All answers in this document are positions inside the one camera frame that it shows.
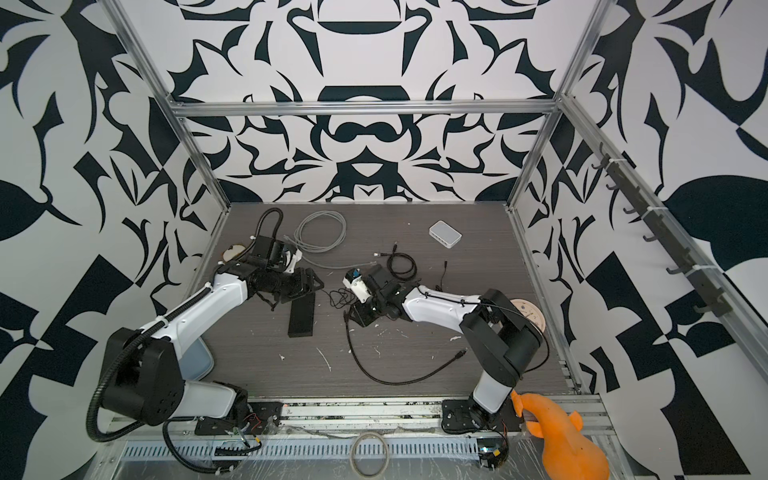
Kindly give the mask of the black ribbed switch box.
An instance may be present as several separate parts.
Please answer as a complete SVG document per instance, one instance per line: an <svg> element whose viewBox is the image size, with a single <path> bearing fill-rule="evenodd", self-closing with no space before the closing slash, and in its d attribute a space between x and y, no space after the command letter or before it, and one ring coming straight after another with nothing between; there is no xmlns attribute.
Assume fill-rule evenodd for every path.
<svg viewBox="0 0 768 480"><path fill-rule="evenodd" d="M291 303L290 318L288 324L288 337L301 338L313 335L315 316L314 292L296 299Z"/></svg>

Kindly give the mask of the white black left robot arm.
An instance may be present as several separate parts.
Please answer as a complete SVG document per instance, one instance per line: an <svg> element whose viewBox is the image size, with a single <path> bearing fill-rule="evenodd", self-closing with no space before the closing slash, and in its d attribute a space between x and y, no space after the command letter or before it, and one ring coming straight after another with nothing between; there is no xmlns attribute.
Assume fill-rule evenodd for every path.
<svg viewBox="0 0 768 480"><path fill-rule="evenodd" d="M212 279L181 305L132 330L121 328L107 342L101 376L90 400L86 426L104 441L97 416L105 409L157 426L179 417L241 421L245 390L222 383L184 379L180 361L193 344L230 311L258 297L270 307L310 297L324 283L299 266L302 253L274 238L257 236L221 263Z"/></svg>

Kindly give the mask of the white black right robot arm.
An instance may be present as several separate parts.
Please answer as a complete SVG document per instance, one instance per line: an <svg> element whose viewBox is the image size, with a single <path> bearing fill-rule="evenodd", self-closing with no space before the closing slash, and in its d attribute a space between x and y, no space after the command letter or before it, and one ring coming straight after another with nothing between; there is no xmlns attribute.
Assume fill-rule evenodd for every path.
<svg viewBox="0 0 768 480"><path fill-rule="evenodd" d="M499 290L450 294L397 279L380 265L365 272L348 271L343 285L356 298L345 313L346 321L366 327L386 316L459 333L482 368L471 405L487 414L501 409L546 344L541 310L526 300L511 300Z"/></svg>

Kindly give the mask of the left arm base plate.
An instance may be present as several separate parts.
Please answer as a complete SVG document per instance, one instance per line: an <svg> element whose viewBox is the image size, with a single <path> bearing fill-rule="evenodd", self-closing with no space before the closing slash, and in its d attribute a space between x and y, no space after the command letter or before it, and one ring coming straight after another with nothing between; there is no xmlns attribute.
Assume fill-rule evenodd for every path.
<svg viewBox="0 0 768 480"><path fill-rule="evenodd" d="M280 424L282 402L258 401L236 404L223 418L203 417L197 421L197 436L234 435L235 430L245 435L260 435Z"/></svg>

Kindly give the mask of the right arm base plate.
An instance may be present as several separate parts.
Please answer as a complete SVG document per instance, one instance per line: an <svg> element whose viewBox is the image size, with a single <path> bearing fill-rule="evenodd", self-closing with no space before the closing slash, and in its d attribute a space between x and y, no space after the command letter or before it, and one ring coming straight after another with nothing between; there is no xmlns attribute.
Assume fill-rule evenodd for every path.
<svg viewBox="0 0 768 480"><path fill-rule="evenodd" d="M510 399L496 413L483 410L473 399L446 399L441 403L440 427L446 434L519 432L522 423L523 418L516 415Z"/></svg>

